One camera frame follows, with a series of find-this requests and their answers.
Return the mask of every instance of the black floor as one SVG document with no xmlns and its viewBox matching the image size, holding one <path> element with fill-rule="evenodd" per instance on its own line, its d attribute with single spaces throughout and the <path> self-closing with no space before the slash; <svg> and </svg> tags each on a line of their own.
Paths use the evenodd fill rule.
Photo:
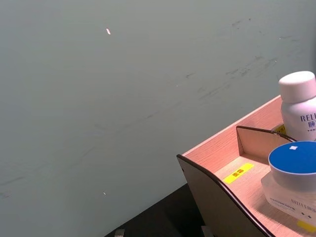
<svg viewBox="0 0 316 237">
<path fill-rule="evenodd" d="M 203 225 L 186 184 L 117 229 L 125 229 L 124 237 L 198 237 Z M 114 236 L 115 230 L 106 235 Z"/>
</svg>

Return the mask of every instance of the yellow label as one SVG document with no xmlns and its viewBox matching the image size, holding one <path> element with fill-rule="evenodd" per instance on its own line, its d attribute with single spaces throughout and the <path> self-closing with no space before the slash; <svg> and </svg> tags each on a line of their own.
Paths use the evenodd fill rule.
<svg viewBox="0 0 316 237">
<path fill-rule="evenodd" d="M 284 127 L 284 124 L 280 125 L 279 127 L 277 127 L 275 129 L 275 132 L 279 132 L 279 133 L 282 133 L 284 135 L 286 135 L 286 131 L 285 131 L 285 127 Z"/>
<path fill-rule="evenodd" d="M 254 165 L 250 164 L 250 163 L 246 163 L 244 164 L 242 167 L 240 167 L 239 169 L 235 170 L 232 174 L 230 174 L 229 176 L 227 176 L 224 179 L 224 182 L 227 184 L 232 183 L 233 181 L 235 181 L 237 178 L 239 178 L 240 176 L 242 176 L 244 173 L 246 173 L 248 170 L 250 170 Z"/>
<path fill-rule="evenodd" d="M 308 231 L 308 232 L 311 232 L 311 233 L 314 233 L 316 231 L 316 227 L 315 226 L 312 226 L 308 223 L 305 223 L 303 221 L 298 221 L 297 222 L 297 225 L 301 228 L 303 228 L 304 230 Z"/>
</svg>

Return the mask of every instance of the gray-green wall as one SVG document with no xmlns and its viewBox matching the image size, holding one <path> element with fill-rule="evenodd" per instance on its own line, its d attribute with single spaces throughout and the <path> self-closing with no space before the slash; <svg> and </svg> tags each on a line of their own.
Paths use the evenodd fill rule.
<svg viewBox="0 0 316 237">
<path fill-rule="evenodd" d="M 103 237 L 185 184 L 177 153 L 315 70 L 315 9 L 2 0 L 0 235 Z"/>
</svg>

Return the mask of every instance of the blue jar lid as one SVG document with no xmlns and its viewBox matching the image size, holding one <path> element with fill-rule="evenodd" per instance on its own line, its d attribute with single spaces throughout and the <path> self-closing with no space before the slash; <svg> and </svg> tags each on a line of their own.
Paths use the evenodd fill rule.
<svg viewBox="0 0 316 237">
<path fill-rule="evenodd" d="M 316 142 L 292 142 L 277 147 L 270 153 L 269 163 L 283 172 L 316 173 Z"/>
</svg>

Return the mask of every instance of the wooden organizer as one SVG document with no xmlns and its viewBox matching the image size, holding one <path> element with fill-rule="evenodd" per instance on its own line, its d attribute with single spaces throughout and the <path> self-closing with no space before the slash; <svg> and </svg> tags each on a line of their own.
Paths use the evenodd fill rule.
<svg viewBox="0 0 316 237">
<path fill-rule="evenodd" d="M 315 230 L 307 231 L 271 206 L 263 194 L 261 178 L 270 171 L 270 151 L 293 141 L 264 130 L 283 123 L 280 107 L 278 96 L 177 156 L 205 224 L 218 237 L 316 236 Z M 232 183 L 222 182 L 245 163 L 254 166 Z"/>
</svg>

